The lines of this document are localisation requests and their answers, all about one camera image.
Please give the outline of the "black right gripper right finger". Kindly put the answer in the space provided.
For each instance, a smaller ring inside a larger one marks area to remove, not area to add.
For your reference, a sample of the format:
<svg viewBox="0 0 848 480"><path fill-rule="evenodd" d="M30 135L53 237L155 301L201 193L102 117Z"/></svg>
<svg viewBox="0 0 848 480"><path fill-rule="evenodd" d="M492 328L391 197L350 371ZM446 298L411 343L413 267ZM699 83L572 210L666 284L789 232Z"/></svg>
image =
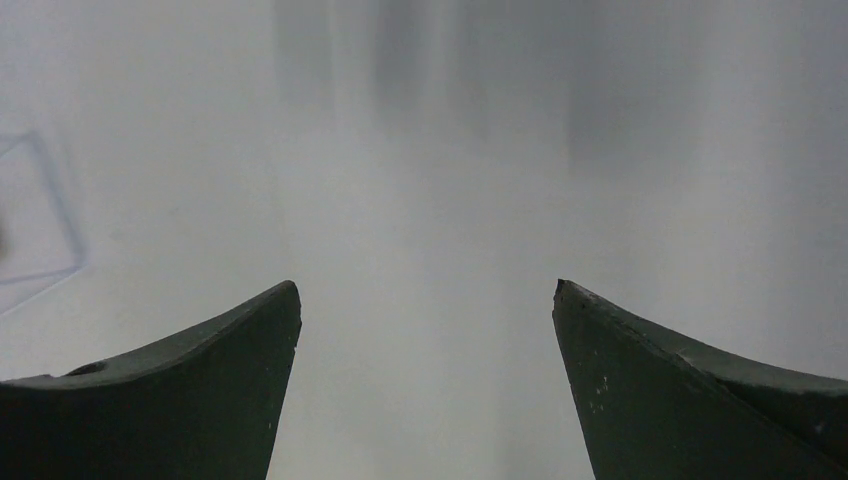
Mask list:
<svg viewBox="0 0 848 480"><path fill-rule="evenodd" d="M560 280L552 318L599 479L843 479L847 384L715 348Z"/></svg>

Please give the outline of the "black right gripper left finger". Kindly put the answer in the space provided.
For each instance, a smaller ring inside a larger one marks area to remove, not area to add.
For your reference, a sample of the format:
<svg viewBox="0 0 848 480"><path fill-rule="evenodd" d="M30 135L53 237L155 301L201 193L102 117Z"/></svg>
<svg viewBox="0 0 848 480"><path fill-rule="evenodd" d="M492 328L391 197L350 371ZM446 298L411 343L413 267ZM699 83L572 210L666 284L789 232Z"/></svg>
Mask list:
<svg viewBox="0 0 848 480"><path fill-rule="evenodd" d="M282 282L127 353L1 385L5 479L263 479L301 331Z"/></svg>

